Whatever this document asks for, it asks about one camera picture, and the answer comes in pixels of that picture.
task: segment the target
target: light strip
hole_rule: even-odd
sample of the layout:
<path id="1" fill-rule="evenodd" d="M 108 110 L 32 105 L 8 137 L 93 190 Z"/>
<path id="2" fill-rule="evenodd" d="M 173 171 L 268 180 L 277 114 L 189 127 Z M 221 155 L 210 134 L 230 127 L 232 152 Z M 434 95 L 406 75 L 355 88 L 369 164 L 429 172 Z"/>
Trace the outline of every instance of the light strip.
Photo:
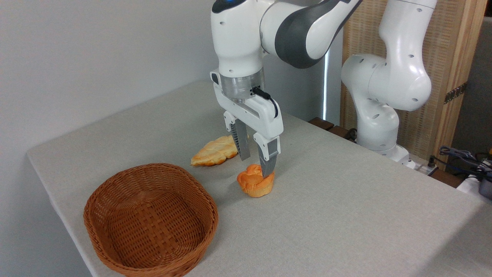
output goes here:
<path id="1" fill-rule="evenodd" d="M 325 54 L 325 70 L 323 71 L 323 120 L 326 120 L 327 113 L 327 102 L 328 102 L 328 56 L 330 55 L 330 50 Z"/>

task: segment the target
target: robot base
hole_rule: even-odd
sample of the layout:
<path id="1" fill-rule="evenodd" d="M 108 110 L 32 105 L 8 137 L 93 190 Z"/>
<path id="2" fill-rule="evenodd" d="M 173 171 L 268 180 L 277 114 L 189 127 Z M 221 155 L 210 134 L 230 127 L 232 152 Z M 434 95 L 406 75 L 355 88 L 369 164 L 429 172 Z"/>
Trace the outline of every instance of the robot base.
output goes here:
<path id="1" fill-rule="evenodd" d="M 411 169 L 415 168 L 415 162 L 410 159 L 410 154 L 408 151 L 396 144 L 393 148 L 383 151 L 374 151 L 382 156 L 392 159 L 395 162 L 398 162 L 404 166 L 407 166 Z"/>

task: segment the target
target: bread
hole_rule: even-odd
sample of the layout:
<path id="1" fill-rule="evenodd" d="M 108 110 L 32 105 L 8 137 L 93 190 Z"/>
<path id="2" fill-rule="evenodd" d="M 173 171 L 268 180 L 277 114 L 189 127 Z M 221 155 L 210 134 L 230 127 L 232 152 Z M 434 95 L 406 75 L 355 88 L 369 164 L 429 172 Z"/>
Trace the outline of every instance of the bread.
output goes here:
<path id="1" fill-rule="evenodd" d="M 275 172 L 263 179 L 260 165 L 252 164 L 246 168 L 246 171 L 239 173 L 237 181 L 243 192 L 249 196 L 262 197 L 272 191 L 274 178 Z"/>
<path id="2" fill-rule="evenodd" d="M 191 158 L 192 166 L 220 165 L 226 159 L 234 158 L 238 150 L 232 136 L 223 136 L 210 141 L 198 153 Z"/>

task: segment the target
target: white wall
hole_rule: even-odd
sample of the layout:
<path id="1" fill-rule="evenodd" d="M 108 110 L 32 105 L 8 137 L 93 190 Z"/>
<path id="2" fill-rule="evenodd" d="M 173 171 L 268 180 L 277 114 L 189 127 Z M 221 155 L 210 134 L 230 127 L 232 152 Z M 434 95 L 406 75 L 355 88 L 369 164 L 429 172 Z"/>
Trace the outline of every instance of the white wall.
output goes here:
<path id="1" fill-rule="evenodd" d="M 341 97 L 341 60 L 343 47 L 343 29 L 338 33 L 337 37 L 330 47 L 328 52 L 327 76 L 324 82 L 326 86 L 324 100 L 326 106 L 324 108 L 324 119 L 335 125 L 340 124 L 340 97 Z"/>
<path id="2" fill-rule="evenodd" d="M 0 276 L 89 276 L 26 151 L 218 66 L 214 0 L 2 1 Z M 265 60 L 282 111 L 319 116 L 318 69 Z"/>

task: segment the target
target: wooden panel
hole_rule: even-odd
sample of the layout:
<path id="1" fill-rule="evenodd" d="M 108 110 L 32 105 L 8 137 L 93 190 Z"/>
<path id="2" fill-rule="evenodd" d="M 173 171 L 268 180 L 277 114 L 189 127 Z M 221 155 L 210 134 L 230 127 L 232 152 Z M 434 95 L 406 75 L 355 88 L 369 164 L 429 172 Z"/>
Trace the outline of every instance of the wooden panel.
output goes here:
<path id="1" fill-rule="evenodd" d="M 435 154 L 437 144 L 453 137 L 458 117 L 455 110 L 459 112 L 462 97 L 448 106 L 443 105 L 444 97 L 468 77 L 485 4 L 486 0 L 437 2 L 422 52 L 432 81 L 431 96 L 417 111 L 397 111 L 400 117 L 398 143 L 412 154 L 426 159 Z M 357 53 L 386 55 L 384 42 L 378 35 L 385 6 L 385 0 L 364 0 L 355 11 L 344 27 L 343 61 Z M 353 101 L 345 86 L 342 87 L 340 122 L 346 129 L 357 125 Z"/>
<path id="2" fill-rule="evenodd" d="M 333 126 L 335 126 L 335 124 L 328 122 L 326 120 L 323 120 L 319 117 L 315 117 L 315 118 L 309 120 L 309 123 L 313 124 L 314 126 L 321 128 L 323 130 L 326 130 L 326 131 L 333 128 Z"/>
<path id="3" fill-rule="evenodd" d="M 463 182 L 462 178 L 456 177 L 440 169 L 437 169 L 431 177 L 454 188 L 457 188 Z"/>
<path id="4" fill-rule="evenodd" d="M 465 4 L 465 10 L 469 10 L 470 12 L 463 14 L 461 21 L 457 47 L 454 54 L 455 59 L 447 84 L 448 91 L 460 86 L 468 79 L 483 21 L 482 14 L 484 13 L 486 4 L 487 1 L 485 0 L 467 1 Z M 463 95 L 444 105 L 436 134 L 436 143 L 433 149 L 433 154 L 436 156 L 438 156 L 441 146 L 451 146 L 462 101 Z M 439 158 L 447 161 L 447 156 L 440 156 Z"/>
<path id="5" fill-rule="evenodd" d="M 328 132 L 335 134 L 339 137 L 342 137 L 344 139 L 348 139 L 350 137 L 350 134 L 348 133 L 349 130 L 340 126 L 334 126 L 333 128 L 329 129 Z"/>

